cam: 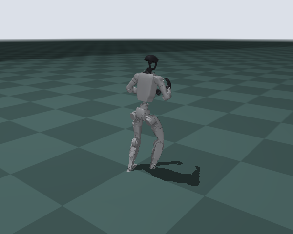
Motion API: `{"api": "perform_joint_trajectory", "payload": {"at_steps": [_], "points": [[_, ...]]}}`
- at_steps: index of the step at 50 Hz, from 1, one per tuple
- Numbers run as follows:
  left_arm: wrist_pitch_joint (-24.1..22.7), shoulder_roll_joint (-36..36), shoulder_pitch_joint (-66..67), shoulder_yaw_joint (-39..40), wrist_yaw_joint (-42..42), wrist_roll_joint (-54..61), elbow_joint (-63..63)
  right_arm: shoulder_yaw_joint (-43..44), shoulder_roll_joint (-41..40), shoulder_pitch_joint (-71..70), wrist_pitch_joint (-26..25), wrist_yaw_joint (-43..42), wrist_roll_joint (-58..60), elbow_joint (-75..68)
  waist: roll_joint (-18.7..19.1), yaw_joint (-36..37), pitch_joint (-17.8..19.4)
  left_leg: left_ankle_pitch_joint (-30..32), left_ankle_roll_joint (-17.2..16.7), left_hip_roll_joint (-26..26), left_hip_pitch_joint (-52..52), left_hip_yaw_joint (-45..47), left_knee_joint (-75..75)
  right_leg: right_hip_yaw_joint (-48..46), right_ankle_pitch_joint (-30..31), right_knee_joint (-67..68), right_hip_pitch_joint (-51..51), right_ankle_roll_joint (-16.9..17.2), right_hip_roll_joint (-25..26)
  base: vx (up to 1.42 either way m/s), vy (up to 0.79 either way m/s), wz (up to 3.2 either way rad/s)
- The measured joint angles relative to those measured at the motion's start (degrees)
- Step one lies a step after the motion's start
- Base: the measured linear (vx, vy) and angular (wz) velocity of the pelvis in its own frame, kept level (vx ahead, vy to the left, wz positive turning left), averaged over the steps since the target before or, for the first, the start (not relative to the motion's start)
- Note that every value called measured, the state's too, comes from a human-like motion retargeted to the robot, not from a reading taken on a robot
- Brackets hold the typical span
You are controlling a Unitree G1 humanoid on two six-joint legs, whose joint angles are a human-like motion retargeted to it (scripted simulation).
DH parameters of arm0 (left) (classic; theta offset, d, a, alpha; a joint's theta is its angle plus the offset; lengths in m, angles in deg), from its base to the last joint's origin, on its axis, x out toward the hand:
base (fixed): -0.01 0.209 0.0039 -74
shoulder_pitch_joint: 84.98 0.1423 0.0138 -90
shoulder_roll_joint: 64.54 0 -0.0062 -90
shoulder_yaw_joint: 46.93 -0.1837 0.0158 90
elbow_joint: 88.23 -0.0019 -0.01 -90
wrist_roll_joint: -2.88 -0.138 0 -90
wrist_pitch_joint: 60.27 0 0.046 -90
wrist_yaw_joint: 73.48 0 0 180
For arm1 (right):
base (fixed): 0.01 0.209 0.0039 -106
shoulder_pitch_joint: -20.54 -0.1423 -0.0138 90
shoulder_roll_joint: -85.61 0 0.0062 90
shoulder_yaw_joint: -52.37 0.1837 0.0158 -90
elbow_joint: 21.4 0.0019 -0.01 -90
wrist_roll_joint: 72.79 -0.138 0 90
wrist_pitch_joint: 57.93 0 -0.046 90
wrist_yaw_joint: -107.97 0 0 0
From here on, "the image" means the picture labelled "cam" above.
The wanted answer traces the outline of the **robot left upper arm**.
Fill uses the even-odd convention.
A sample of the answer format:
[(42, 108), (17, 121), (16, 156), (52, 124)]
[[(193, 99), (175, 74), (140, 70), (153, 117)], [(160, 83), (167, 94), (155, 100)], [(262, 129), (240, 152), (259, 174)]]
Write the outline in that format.
[(133, 86), (137, 84), (138, 82), (138, 75), (139, 73), (136, 73), (133, 77), (133, 79), (130, 81), (130, 83), (127, 85), (126, 90), (131, 93), (133, 92)]

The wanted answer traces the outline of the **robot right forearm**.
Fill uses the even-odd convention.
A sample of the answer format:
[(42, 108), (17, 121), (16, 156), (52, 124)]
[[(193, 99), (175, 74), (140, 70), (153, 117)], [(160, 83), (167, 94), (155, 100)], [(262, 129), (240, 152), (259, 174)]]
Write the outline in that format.
[(170, 87), (167, 89), (167, 93), (168, 93), (169, 98), (171, 98), (171, 88)]

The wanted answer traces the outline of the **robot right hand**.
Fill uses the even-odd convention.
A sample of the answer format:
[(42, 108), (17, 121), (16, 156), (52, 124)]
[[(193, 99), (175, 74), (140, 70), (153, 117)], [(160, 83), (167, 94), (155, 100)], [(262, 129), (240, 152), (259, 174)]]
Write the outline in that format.
[(167, 82), (167, 86), (166, 89), (168, 89), (169, 87), (171, 88), (171, 82), (168, 78), (165, 78), (166, 82)]

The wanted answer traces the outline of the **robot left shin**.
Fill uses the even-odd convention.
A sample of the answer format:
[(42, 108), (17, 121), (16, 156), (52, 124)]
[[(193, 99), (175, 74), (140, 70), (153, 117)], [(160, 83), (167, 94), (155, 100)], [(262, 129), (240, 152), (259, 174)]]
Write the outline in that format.
[(131, 147), (130, 147), (130, 151), (129, 151), (129, 164), (128, 164), (128, 170), (130, 168), (130, 170), (132, 170), (133, 168), (133, 165), (134, 165), (134, 161), (137, 157), (137, 154), (138, 154), (138, 151), (139, 151), (139, 147), (134, 147), (133, 146), (133, 140), (132, 139), (132, 142), (131, 142)]

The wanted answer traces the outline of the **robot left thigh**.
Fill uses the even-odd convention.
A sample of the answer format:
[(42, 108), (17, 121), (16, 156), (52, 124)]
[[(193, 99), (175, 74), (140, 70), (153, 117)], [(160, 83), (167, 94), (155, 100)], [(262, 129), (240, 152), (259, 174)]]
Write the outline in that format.
[(136, 111), (133, 111), (132, 113), (130, 113), (130, 118), (133, 120), (132, 126), (133, 126), (133, 131), (134, 131), (133, 146), (139, 147), (141, 144), (140, 139), (141, 139), (143, 121), (136, 118), (135, 113), (136, 113)]

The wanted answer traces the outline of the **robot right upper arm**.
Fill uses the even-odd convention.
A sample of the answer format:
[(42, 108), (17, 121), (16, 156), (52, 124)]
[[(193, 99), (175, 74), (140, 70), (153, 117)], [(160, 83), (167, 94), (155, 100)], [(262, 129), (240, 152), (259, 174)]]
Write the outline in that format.
[(163, 100), (164, 101), (169, 100), (170, 98), (168, 96), (163, 77), (161, 77), (161, 76), (153, 76), (153, 77), (154, 77), (154, 82), (158, 85), (161, 93), (163, 94), (162, 95)]

